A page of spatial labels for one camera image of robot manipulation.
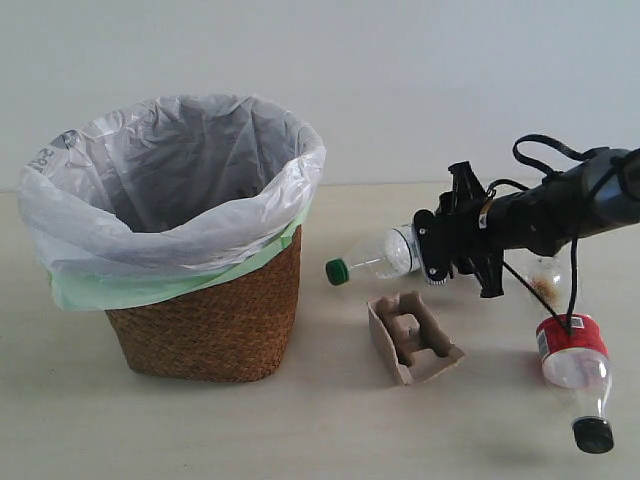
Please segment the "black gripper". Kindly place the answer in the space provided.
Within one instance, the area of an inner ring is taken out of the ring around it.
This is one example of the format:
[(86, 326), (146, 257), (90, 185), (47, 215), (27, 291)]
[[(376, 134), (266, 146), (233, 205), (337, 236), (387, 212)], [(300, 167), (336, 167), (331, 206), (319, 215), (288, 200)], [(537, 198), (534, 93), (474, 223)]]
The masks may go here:
[(493, 247), (479, 227), (483, 207), (490, 197), (469, 161), (450, 165), (452, 190), (439, 196), (435, 211), (421, 209), (413, 216), (413, 233), (425, 280), (443, 284), (455, 273), (473, 275), (480, 284), (480, 297), (504, 294), (504, 251)]

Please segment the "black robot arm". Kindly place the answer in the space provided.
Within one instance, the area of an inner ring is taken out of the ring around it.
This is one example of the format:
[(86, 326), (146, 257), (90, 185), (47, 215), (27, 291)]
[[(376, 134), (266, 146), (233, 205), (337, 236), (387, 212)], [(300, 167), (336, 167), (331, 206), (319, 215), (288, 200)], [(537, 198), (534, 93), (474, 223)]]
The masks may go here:
[(439, 207), (417, 211), (412, 227), (423, 275), (441, 283), (472, 274), (481, 297), (502, 295), (504, 254), (528, 250), (552, 257), (573, 238), (639, 221), (639, 153), (604, 148), (580, 165), (501, 197), (483, 188), (468, 162), (450, 166), (452, 188)]

